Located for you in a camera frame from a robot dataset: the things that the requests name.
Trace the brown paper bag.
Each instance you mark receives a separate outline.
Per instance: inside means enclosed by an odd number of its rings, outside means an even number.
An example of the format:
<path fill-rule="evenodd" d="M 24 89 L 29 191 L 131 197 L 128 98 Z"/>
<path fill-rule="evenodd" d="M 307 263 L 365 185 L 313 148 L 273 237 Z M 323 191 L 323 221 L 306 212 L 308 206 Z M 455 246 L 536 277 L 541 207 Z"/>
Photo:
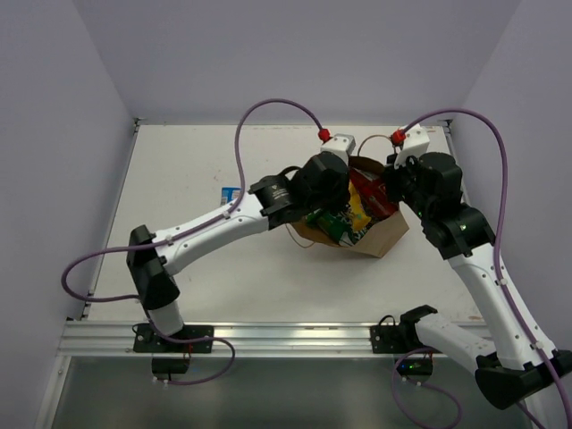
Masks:
<path fill-rule="evenodd" d="M 377 136 L 371 135 L 363 140 L 357 148 L 357 153 L 350 157 L 349 167 L 359 169 L 365 172 L 371 172 L 379 175 L 384 179 L 385 167 L 378 161 L 361 155 L 363 146 L 375 139 Z M 302 248 L 310 248 L 315 244 L 323 244 L 332 248 L 345 248 L 346 250 L 356 252 L 358 254 L 368 255 L 371 257 L 381 258 L 385 256 L 397 242 L 408 232 L 408 224 L 401 213 L 398 212 L 384 220 L 378 219 L 368 210 L 366 204 L 361 200 L 366 214 L 372 218 L 369 229 L 365 236 L 354 246 L 343 247 L 335 244 L 328 236 L 316 227 L 306 224 L 306 217 L 296 223 L 286 226 L 287 232 L 293 241 Z M 331 213 L 346 212 L 349 210 L 349 203 L 340 211 L 328 211 Z"/>

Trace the blue white snack packet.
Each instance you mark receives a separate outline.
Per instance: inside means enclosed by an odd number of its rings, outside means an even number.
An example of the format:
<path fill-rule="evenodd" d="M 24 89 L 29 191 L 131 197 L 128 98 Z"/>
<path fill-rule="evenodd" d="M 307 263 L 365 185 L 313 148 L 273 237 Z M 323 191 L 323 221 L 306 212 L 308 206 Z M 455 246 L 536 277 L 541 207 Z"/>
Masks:
<path fill-rule="evenodd" d="M 236 200 L 242 192 L 239 187 L 222 187 L 220 205 L 225 206 Z"/>

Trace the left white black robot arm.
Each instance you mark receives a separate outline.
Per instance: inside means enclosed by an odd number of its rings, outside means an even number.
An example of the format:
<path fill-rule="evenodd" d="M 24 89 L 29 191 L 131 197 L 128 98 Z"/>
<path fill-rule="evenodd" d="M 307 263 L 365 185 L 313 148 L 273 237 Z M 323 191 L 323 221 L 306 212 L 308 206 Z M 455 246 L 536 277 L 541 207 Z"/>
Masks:
<path fill-rule="evenodd" d="M 316 210 L 341 210 L 348 202 L 349 156 L 322 151 L 190 222 L 156 232 L 145 225 L 132 230 L 126 265 L 156 328 L 156 343 L 173 351 L 185 342 L 174 277 L 188 265 L 236 240 L 297 223 Z"/>

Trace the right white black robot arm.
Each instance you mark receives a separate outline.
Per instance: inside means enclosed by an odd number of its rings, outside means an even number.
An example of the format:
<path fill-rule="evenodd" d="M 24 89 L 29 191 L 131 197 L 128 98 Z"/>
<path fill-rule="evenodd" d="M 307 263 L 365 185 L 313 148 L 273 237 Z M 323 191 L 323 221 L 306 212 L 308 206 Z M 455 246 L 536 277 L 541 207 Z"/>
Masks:
<path fill-rule="evenodd" d="M 390 155 L 384 171 L 388 198 L 403 202 L 421 222 L 426 239 L 467 287 L 490 339 L 448 321 L 428 305 L 400 317 L 403 348 L 436 349 L 475 377 L 481 393 L 506 409 L 570 374 L 571 353 L 550 341 L 517 294 L 484 215 L 462 200 L 462 171 L 453 156 Z"/>

